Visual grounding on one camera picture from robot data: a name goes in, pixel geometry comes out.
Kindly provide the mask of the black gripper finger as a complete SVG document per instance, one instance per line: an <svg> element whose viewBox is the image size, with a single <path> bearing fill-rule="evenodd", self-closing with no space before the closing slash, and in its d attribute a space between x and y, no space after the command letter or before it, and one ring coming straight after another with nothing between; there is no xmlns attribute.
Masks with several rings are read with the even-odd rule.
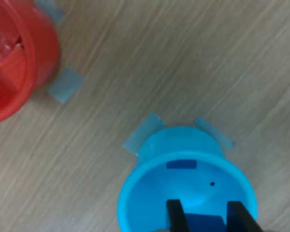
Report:
<svg viewBox="0 0 290 232"><path fill-rule="evenodd" d="M171 232L190 232L180 200L167 200L166 207Z"/></svg>
<svg viewBox="0 0 290 232"><path fill-rule="evenodd" d="M227 232L263 232L255 219L239 201L227 203Z"/></svg>

